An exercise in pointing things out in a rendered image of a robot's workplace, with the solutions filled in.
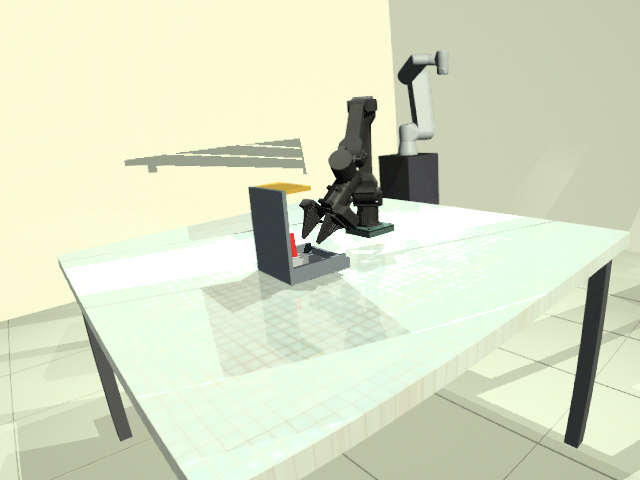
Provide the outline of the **red peg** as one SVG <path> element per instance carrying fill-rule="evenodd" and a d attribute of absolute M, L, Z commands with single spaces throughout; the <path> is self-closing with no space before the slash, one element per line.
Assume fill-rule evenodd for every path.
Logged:
<path fill-rule="evenodd" d="M 297 250 L 296 250 L 296 244 L 295 244 L 294 233 L 290 233 L 290 239 L 291 239 L 292 257 L 298 257 L 298 256 L 297 256 Z"/>

